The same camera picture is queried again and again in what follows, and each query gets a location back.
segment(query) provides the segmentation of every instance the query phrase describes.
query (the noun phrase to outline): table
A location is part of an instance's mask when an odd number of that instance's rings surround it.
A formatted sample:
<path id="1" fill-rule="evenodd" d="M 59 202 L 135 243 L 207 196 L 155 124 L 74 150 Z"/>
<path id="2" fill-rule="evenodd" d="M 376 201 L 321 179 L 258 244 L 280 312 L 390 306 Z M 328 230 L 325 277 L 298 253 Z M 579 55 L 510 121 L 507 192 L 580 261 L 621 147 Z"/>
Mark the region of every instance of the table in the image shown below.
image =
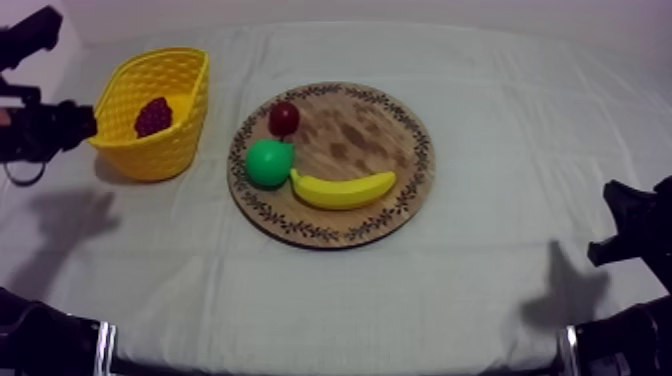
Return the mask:
<path id="1" fill-rule="evenodd" d="M 638 260 L 595 269 L 610 179 L 672 172 L 665 67 L 529 36 L 401 23 L 211 28 L 85 51 L 59 99 L 93 103 L 143 51 L 210 54 L 194 164 L 138 185 L 82 145 L 30 189 L 4 183 L 0 284 L 119 326 L 119 354 L 205 371 L 460 373 L 547 364 L 555 330 L 665 294 Z M 424 208 L 369 246 L 312 253 L 251 226 L 226 184 L 234 131 L 292 87 L 351 81 L 422 119 Z"/>

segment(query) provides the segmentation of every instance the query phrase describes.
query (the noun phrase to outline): wooden plate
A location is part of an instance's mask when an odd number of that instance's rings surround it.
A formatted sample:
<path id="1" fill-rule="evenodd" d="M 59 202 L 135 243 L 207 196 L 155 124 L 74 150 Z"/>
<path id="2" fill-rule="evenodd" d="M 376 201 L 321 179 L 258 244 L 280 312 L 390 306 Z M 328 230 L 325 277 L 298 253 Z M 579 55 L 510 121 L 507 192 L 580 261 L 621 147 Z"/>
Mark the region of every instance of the wooden plate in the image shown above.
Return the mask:
<path id="1" fill-rule="evenodd" d="M 350 211 L 327 211 L 297 200 L 291 182 L 279 190 L 251 186 L 247 149 L 273 139 L 268 114 L 279 101 L 301 112 L 294 167 L 302 175 L 349 180 L 394 171 L 397 182 L 379 201 Z M 229 152 L 228 181 L 240 210 L 267 234 L 293 245 L 341 249 L 380 239 L 419 209 L 434 179 L 434 149 L 420 120 L 401 102 L 350 83 L 302 86 L 269 100 L 245 121 Z"/>

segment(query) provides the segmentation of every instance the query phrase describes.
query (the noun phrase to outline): banana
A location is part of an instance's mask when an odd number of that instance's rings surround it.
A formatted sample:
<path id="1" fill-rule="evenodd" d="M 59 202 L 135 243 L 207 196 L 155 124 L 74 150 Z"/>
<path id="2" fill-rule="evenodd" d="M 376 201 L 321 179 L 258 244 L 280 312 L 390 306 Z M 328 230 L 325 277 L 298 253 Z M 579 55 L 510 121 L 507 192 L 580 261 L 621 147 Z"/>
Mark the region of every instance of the banana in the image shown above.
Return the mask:
<path id="1" fill-rule="evenodd" d="M 392 188 L 397 176 L 388 171 L 347 181 L 327 181 L 300 176 L 295 168 L 289 176 L 294 192 L 307 203 L 322 209 L 350 210 L 366 206 Z"/>

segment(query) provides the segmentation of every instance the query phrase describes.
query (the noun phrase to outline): woven plastic basket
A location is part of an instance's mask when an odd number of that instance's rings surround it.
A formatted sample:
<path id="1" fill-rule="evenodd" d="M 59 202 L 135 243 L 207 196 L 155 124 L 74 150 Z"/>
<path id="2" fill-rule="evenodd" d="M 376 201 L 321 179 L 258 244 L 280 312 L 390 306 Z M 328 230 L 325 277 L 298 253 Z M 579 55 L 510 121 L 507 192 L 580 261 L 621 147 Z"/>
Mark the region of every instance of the woven plastic basket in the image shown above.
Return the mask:
<path id="1" fill-rule="evenodd" d="M 171 178 L 194 159 L 208 107 L 208 56 L 191 48 L 138 55 L 115 71 L 96 106 L 98 134 L 89 139 L 124 175 L 140 181 Z M 147 103 L 165 97 L 172 125 L 138 139 L 135 119 Z"/>

